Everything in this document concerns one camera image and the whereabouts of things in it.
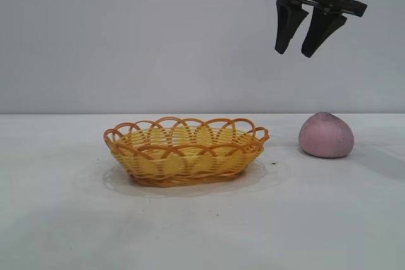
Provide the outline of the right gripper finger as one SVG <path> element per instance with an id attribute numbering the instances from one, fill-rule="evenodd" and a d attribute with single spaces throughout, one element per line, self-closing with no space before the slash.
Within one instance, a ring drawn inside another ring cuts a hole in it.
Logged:
<path id="1" fill-rule="evenodd" d="M 320 8 L 314 8 L 308 32 L 302 43 L 302 54 L 310 58 L 324 41 L 342 27 L 346 21 L 347 18 L 340 12 L 327 13 Z"/>
<path id="2" fill-rule="evenodd" d="M 293 3 L 289 0 L 277 0 L 277 38 L 275 42 L 275 50 L 279 54 L 283 54 L 300 27 L 303 20 L 308 16 L 308 12 L 302 9 L 301 3 Z"/>

